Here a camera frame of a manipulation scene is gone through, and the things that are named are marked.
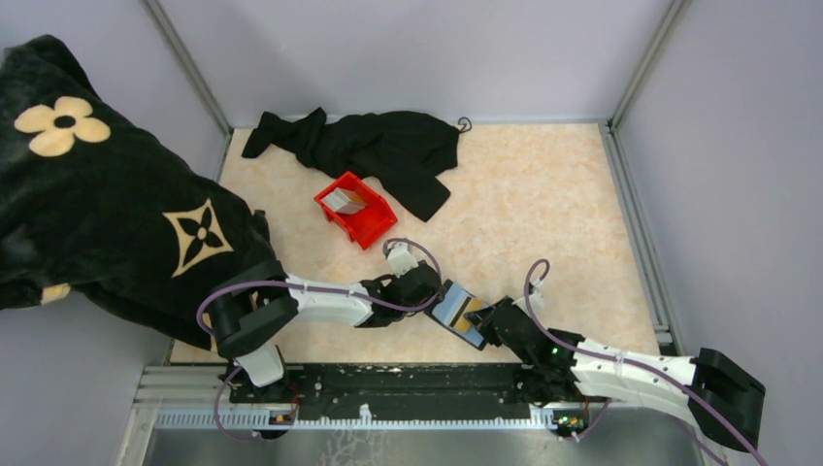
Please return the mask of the gold credit card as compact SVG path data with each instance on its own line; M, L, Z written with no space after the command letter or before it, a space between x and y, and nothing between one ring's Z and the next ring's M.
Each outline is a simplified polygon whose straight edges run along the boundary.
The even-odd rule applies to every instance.
M468 319L468 315L481 311L486 308L487 304L475 297L467 297L463 299L457 310L448 322L448 326L455 332L468 334L473 328L472 322Z

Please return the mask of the black leather card holder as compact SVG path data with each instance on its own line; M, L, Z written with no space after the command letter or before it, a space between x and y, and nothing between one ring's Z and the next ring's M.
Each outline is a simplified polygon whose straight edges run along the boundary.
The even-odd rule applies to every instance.
M467 297L475 297L473 293L467 291L459 283L447 280L444 283L444 296L431 310L425 312L425 315L433 319L440 326L445 328L454 336L467 343L476 350L483 350L487 344L486 339L476 329L472 328L468 334L455 332L448 326L450 318L457 310L460 302Z

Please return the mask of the red plastic bin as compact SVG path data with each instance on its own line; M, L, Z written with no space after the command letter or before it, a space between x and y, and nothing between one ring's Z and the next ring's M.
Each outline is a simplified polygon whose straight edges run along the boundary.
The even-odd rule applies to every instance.
M362 250L373 246L397 222L388 202L352 172L344 172L315 195L327 221L339 226Z

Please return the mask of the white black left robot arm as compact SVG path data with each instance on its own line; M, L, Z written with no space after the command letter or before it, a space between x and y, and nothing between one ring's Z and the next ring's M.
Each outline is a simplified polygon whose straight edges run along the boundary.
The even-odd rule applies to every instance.
M380 328L429 311L442 299L435 260L412 259L409 265L394 265L390 274L343 285L288 275L273 259L215 288L200 304L196 321L214 338L218 354L246 372L255 392L277 402L288 394L291 377L269 340L289 322Z

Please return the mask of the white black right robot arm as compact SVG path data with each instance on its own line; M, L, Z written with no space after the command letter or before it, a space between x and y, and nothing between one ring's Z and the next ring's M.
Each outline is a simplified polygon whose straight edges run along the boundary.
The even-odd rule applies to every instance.
M725 353L649 355L574 332L540 328L525 302L506 298L471 306L458 327L511 350L550 398L609 398L640 405L697 427L729 449L757 450L765 386Z

